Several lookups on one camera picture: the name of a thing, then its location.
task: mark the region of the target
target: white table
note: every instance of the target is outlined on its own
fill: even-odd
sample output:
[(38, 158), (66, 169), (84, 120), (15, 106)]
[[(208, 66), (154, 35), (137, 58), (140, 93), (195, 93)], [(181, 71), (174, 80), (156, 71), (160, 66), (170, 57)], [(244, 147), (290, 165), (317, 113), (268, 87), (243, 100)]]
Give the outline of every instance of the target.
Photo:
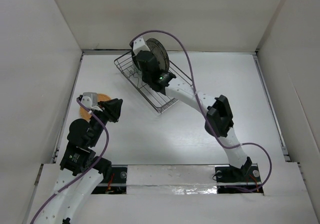
[[(173, 52), (169, 55), (177, 66), (189, 73), (183, 53)], [(80, 117), (76, 98), (83, 92), (104, 93), (124, 101), (119, 122), (107, 124), (110, 142), (104, 157), (114, 165), (203, 165), (228, 162), (223, 149), (205, 131), (201, 114), (181, 102), (162, 114), (155, 112), (117, 70), (114, 65), (117, 57), (83, 57), (60, 141), (57, 164), (45, 165), (31, 214), (48, 197), (55, 182), (68, 143), (69, 125)], [(253, 56), (192, 52), (190, 58), (197, 88), (213, 96), (223, 94), (229, 99), (238, 139), (241, 142), (259, 143), (269, 152), (273, 173), (264, 186), (264, 196), (164, 195), (157, 191), (134, 191), (112, 197), (91, 195), (78, 224), (317, 223), (297, 164), (286, 163), (284, 160), (279, 134)], [(94, 148), (97, 154), (104, 144), (105, 134), (102, 134)], [(257, 147), (245, 146), (244, 150), (254, 163), (258, 163), (264, 179), (269, 170), (264, 153)], [(152, 166), (149, 172), (157, 175)]]

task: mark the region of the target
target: wall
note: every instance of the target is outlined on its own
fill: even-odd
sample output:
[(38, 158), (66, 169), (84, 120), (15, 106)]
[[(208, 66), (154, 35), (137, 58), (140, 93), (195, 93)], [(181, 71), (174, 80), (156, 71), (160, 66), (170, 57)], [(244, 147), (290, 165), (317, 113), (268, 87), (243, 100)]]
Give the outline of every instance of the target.
[(0, 37), (0, 217), (22, 223), (82, 52), (54, 0), (0, 0)]
[(164, 29), (192, 51), (255, 51), (279, 1), (56, 0), (81, 48), (125, 49), (138, 33)]
[(293, 161), (320, 218), (320, 0), (284, 0), (258, 53)]

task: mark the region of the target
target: orange round object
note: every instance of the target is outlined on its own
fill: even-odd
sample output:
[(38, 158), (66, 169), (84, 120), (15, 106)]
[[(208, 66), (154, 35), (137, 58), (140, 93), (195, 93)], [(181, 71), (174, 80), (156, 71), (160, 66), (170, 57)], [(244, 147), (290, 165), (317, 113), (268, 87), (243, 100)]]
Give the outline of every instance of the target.
[[(98, 93), (98, 102), (109, 101), (109, 100), (111, 100), (111, 98), (108, 95), (105, 95), (103, 93)], [(86, 119), (87, 121), (89, 121), (91, 118), (91, 114), (85, 111), (82, 107), (80, 107), (80, 116), (83, 119)]]

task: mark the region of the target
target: rack wire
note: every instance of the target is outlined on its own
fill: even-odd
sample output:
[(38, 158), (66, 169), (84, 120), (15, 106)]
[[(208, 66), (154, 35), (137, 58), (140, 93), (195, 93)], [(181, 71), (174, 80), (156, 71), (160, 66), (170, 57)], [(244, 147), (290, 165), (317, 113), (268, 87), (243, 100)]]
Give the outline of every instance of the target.
[[(158, 112), (162, 113), (167, 108), (175, 104), (178, 100), (153, 91), (149, 85), (142, 81), (141, 71), (135, 66), (132, 60), (131, 51), (120, 56), (114, 63), (124, 77), (135, 87), (135, 89), (145, 98), (145, 100)], [(169, 71), (177, 77), (182, 78), (192, 86), (192, 80), (180, 68), (170, 61)]]

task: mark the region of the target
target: bolt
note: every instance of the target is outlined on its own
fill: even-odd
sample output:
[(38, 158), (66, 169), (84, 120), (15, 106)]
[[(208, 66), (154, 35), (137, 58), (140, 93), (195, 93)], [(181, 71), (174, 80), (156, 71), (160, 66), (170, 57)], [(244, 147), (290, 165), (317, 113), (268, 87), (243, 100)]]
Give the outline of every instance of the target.
[(121, 177), (122, 179), (126, 178), (126, 177), (127, 177), (127, 173), (126, 173), (126, 172), (121, 172), (121, 173), (120, 173), (120, 177)]
[(216, 171), (215, 176), (217, 178), (222, 178), (222, 172), (220, 170)]
[(260, 173), (258, 170), (254, 170), (252, 174), (254, 175), (255, 178), (258, 178), (260, 176)]

